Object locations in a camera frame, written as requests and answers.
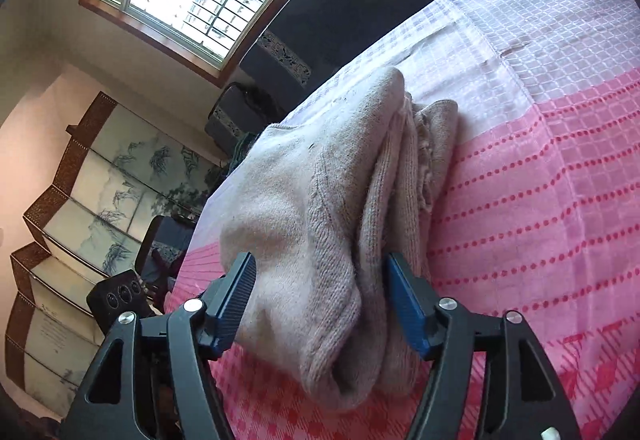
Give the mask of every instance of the folded clothing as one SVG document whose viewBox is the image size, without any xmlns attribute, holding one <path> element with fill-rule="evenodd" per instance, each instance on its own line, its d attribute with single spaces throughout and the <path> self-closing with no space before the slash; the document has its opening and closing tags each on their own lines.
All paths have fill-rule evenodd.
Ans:
<svg viewBox="0 0 640 440">
<path fill-rule="evenodd" d="M 382 260 L 426 273 L 425 236 L 454 146 L 458 106 L 412 103 L 395 68 L 337 100 L 321 120 L 270 125 L 227 196 L 220 251 L 257 262 L 236 340 L 346 410 L 374 387 L 407 394 L 418 359 L 385 301 Z"/>
</svg>

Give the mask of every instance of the bed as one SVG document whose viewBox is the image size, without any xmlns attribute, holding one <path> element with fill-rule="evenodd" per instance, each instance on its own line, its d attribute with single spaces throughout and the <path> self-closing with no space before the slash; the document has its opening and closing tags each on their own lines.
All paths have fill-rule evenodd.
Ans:
<svg viewBox="0 0 640 440">
<path fill-rule="evenodd" d="M 585 440 L 640 380 L 640 11 L 633 0 L 435 0 L 342 68 L 286 118 L 321 120 L 362 77 L 393 65 L 418 103 L 460 106 L 458 145 L 428 244 L 431 281 L 470 310 L 523 312 Z M 227 187 L 210 197 L 172 310 L 219 277 Z M 482 359 L 461 438 L 473 437 Z M 374 394 L 346 415 L 306 399 L 238 345 L 211 365 L 237 438 L 404 437 L 407 399 Z"/>
</svg>

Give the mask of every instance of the metal screw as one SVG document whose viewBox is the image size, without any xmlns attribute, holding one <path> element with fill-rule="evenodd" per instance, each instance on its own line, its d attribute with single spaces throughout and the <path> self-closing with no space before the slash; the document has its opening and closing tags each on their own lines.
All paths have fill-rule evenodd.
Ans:
<svg viewBox="0 0 640 440">
<path fill-rule="evenodd" d="M 136 315 L 133 312 L 123 312 L 122 314 L 118 315 L 118 322 L 121 325 L 128 325 L 129 323 L 132 323 L 136 318 Z"/>
<path fill-rule="evenodd" d="M 450 297 L 443 297 L 442 299 L 440 299 L 438 305 L 443 310 L 455 310 L 456 308 L 458 308 L 458 303 L 456 303 L 456 300 Z"/>
<path fill-rule="evenodd" d="M 555 427 L 545 429 L 542 433 L 540 433 L 540 436 L 542 437 L 542 440 L 560 440 L 560 433 Z"/>
<path fill-rule="evenodd" d="M 203 302 L 201 299 L 189 299 L 184 304 L 184 309 L 188 312 L 197 312 L 202 308 Z"/>
<path fill-rule="evenodd" d="M 522 315 L 514 310 L 511 310 L 510 312 L 507 312 L 507 320 L 512 324 L 519 325 L 522 322 Z"/>
</svg>

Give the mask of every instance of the black speaker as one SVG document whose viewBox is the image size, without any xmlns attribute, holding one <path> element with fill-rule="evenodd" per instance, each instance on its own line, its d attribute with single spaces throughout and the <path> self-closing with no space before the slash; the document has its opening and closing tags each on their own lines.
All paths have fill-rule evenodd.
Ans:
<svg viewBox="0 0 640 440">
<path fill-rule="evenodd" d="M 139 318 L 154 315 L 138 276 L 127 270 L 100 281 L 86 297 L 91 313 L 105 335 L 123 312 L 133 312 Z"/>
</svg>

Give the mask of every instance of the wall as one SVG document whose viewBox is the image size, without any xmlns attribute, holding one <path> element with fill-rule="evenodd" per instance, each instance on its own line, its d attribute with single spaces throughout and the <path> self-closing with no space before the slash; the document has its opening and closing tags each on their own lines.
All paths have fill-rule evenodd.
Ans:
<svg viewBox="0 0 640 440">
<path fill-rule="evenodd" d="M 24 64 L 33 56 L 39 33 L 32 4 L 30 0 L 6 0 L 0 6 L 0 124 L 25 93 L 24 85 L 15 85 L 20 82 L 18 76 L 25 75 Z"/>
<path fill-rule="evenodd" d="M 78 0 L 35 0 L 35 15 L 56 51 L 90 74 L 111 77 L 199 131 L 220 90 L 146 42 L 81 7 Z M 232 80 L 246 81 L 237 71 Z M 209 139 L 211 149 L 213 140 Z"/>
<path fill-rule="evenodd" d="M 51 53 L 49 54 L 50 67 L 54 67 L 52 60 L 54 60 L 54 57 Z M 166 111 L 158 103 L 153 102 L 146 96 L 142 96 L 136 90 L 130 89 L 122 81 L 117 80 L 85 59 L 65 58 L 63 54 L 62 62 L 64 63 L 59 64 L 61 73 L 66 77 L 65 80 L 73 84 L 73 87 L 89 89 L 94 96 L 99 91 L 105 92 L 136 115 L 178 140 L 178 142 L 193 149 L 211 162 L 220 163 L 220 156 L 223 156 L 222 152 L 202 129 L 196 129 L 193 125 L 175 118 L 172 113 Z"/>
</svg>

